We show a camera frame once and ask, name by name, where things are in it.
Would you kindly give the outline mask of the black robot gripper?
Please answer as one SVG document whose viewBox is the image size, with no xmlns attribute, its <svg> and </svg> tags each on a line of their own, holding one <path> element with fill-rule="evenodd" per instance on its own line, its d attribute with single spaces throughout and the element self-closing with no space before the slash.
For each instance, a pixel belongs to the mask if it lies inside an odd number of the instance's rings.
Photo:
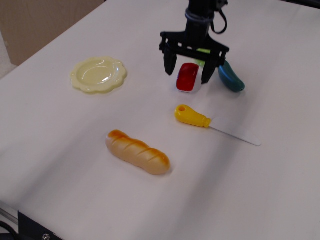
<svg viewBox="0 0 320 240">
<path fill-rule="evenodd" d="M 159 49 L 164 55 L 164 68 L 169 76 L 174 72 L 178 55 L 204 61 L 202 85 L 207 84 L 216 68 L 225 63 L 226 54 L 230 49 L 210 37 L 210 27 L 210 23 L 201 24 L 188 20 L 185 31 L 160 33 Z M 210 54 L 199 52 L 197 49 L 210 50 Z"/>
</svg>

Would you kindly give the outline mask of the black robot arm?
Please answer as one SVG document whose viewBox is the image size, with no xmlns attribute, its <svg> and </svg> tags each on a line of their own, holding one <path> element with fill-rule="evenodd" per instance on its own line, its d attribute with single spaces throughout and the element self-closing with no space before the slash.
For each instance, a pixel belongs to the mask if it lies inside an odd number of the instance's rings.
<svg viewBox="0 0 320 240">
<path fill-rule="evenodd" d="M 215 70 L 224 65 L 230 49 L 213 40 L 209 30 L 214 30 L 215 13 L 227 20 L 222 12 L 227 4 L 227 0 L 190 0 L 185 10 L 185 31 L 160 33 L 159 50 L 163 53 L 164 68 L 168 75 L 172 75 L 178 55 L 204 61 L 202 84 L 208 83 Z"/>
</svg>

